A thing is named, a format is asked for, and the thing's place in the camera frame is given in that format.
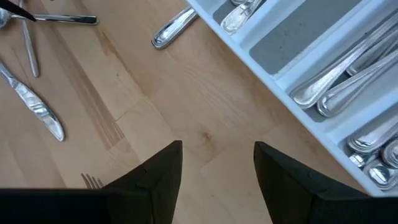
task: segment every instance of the cutlery tray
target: cutlery tray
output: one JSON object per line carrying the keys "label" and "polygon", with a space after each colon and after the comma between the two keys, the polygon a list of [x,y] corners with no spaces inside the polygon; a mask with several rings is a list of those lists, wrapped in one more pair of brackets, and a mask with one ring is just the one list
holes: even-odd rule
{"label": "cutlery tray", "polygon": [[234,9],[230,0],[187,2],[369,194],[398,195],[398,187],[378,189],[349,160],[345,144],[350,134],[398,103],[398,66],[334,118],[324,118],[315,108],[303,111],[289,97],[398,9],[398,1],[267,0],[233,35],[220,27]]}

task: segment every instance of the white cutlery tray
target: white cutlery tray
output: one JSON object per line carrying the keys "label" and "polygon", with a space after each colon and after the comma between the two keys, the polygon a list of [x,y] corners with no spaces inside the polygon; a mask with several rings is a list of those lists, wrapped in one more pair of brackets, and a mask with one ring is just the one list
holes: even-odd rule
{"label": "white cutlery tray", "polygon": [[[322,7],[322,5],[320,7],[318,5],[315,9],[311,9],[311,5],[308,4],[315,1],[335,2],[340,5],[335,7]],[[393,67],[376,80],[344,112],[334,118],[325,119],[313,108],[303,111],[289,97],[289,93],[297,85],[316,75],[321,69],[336,60],[339,55],[361,40],[366,33],[397,9],[398,1],[357,0],[353,4],[353,1],[350,0],[347,1],[350,2],[347,3],[349,4],[347,7],[350,8],[346,12],[344,10],[337,12],[337,16],[339,13],[341,16],[337,17],[335,21],[334,18],[325,17],[336,16],[336,14],[331,14],[331,11],[336,9],[339,11],[345,0],[315,1],[267,0],[237,33],[228,35],[219,23],[233,9],[229,0],[187,0],[221,40],[283,102],[368,193],[373,196],[398,195],[397,188],[387,192],[379,190],[348,159],[349,151],[345,146],[345,139],[350,134],[398,103],[398,66]],[[303,27],[287,26],[288,29],[279,27],[285,26],[284,22],[288,19],[291,21],[303,19],[304,17],[294,14],[303,9],[311,9],[306,19],[307,23],[296,23]],[[297,19],[289,18],[289,16],[295,16]],[[283,34],[289,36],[293,42],[286,42],[284,37],[281,37]],[[307,36],[315,36],[315,38],[308,41]],[[292,49],[291,51],[299,50],[299,52],[292,57],[287,52],[289,49]]]}

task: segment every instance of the stainless steel utensil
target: stainless steel utensil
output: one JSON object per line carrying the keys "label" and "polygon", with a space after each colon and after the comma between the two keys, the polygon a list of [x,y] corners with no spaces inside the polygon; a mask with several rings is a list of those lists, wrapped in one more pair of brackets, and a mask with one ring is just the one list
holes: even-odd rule
{"label": "stainless steel utensil", "polygon": [[398,62],[398,50],[328,90],[318,101],[317,109],[327,118],[341,113],[374,80]]}
{"label": "stainless steel utensil", "polygon": [[365,51],[377,44],[380,38],[394,27],[398,22],[398,12],[378,27],[371,35],[351,49],[347,54],[339,58],[335,63],[315,75],[311,79],[294,89],[290,97],[301,107],[308,109],[313,106],[332,86],[337,78]]}
{"label": "stainless steel utensil", "polygon": [[381,190],[390,190],[398,183],[398,170],[386,167],[380,159],[370,162],[363,172]]}
{"label": "stainless steel utensil", "polygon": [[88,189],[101,189],[104,187],[104,185],[102,184],[102,181],[98,178],[96,179],[95,177],[90,176],[88,174],[86,174],[86,175],[81,174],[81,177],[85,181],[85,184]]}
{"label": "stainless steel utensil", "polygon": [[261,2],[262,0],[247,0],[243,2],[221,21],[221,27],[227,34],[234,34],[253,15]]}
{"label": "stainless steel utensil", "polygon": [[372,154],[359,154],[359,153],[354,153],[352,154],[349,159],[360,169],[366,166],[366,164],[369,164],[373,160],[377,159],[379,157],[379,152],[380,150],[376,150]]}
{"label": "stainless steel utensil", "polygon": [[[18,6],[23,7],[24,0],[18,0]],[[27,23],[26,20],[21,19],[21,25],[22,25],[22,32],[24,33],[24,39],[25,39],[25,46],[27,50],[27,56],[29,58],[29,65],[30,65],[30,70],[32,71],[32,74],[34,77],[39,77],[39,67],[37,66],[37,60],[36,60],[36,55],[33,49],[33,44],[32,40],[30,39],[30,34],[29,34],[29,29],[27,28]]]}
{"label": "stainless steel utensil", "polygon": [[347,145],[360,154],[372,153],[398,133],[398,105],[372,120],[347,138]]}
{"label": "stainless steel utensil", "polygon": [[239,6],[240,4],[244,3],[247,0],[231,0],[232,4],[235,6]]}
{"label": "stainless steel utensil", "polygon": [[198,17],[191,6],[186,7],[156,31],[152,39],[153,46],[157,49],[166,48]]}
{"label": "stainless steel utensil", "polygon": [[[71,15],[50,15],[32,14],[38,21],[68,22],[76,24],[97,25],[99,20],[96,16],[71,16]],[[4,27],[12,18],[25,19],[25,17],[10,13],[5,9],[0,9],[0,28]]]}
{"label": "stainless steel utensil", "polygon": [[65,135],[62,126],[52,110],[32,90],[12,75],[2,62],[0,62],[0,75],[18,93],[25,105],[33,111],[36,117],[44,123],[51,133],[59,141],[63,141]]}
{"label": "stainless steel utensil", "polygon": [[387,35],[385,38],[367,50],[359,59],[357,59],[351,66],[347,68],[347,73],[351,76],[358,74],[365,68],[368,68],[380,59],[393,52],[398,46],[398,29]]}
{"label": "stainless steel utensil", "polygon": [[382,150],[381,158],[391,168],[398,169],[398,139],[390,142]]}

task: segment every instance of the knife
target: knife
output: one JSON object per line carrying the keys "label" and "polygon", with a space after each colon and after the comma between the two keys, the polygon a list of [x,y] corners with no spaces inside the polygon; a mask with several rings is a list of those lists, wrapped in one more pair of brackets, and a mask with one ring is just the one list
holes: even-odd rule
{"label": "knife", "polygon": [[36,21],[35,17],[27,12],[25,9],[15,5],[8,0],[0,0],[0,8],[5,9],[11,13],[17,14],[19,16],[25,17],[29,20]]}
{"label": "knife", "polygon": [[63,141],[65,135],[61,123],[53,111],[27,86],[21,83],[6,66],[0,61],[0,75],[18,93],[25,105],[33,111],[50,132],[59,140]]}

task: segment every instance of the wooden surface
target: wooden surface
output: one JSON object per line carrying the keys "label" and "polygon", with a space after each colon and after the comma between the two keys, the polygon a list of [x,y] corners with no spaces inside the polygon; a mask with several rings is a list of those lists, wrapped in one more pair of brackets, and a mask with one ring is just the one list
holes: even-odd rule
{"label": "wooden surface", "polygon": [[122,176],[174,139],[184,146],[175,223],[271,223],[252,160],[264,141],[358,187],[287,109],[197,20],[169,48],[153,33],[183,0],[37,0],[40,13],[95,14],[99,26],[31,24],[40,78],[30,74],[22,31],[0,31],[0,56],[56,112],[58,142],[0,81],[0,186],[85,187]]}

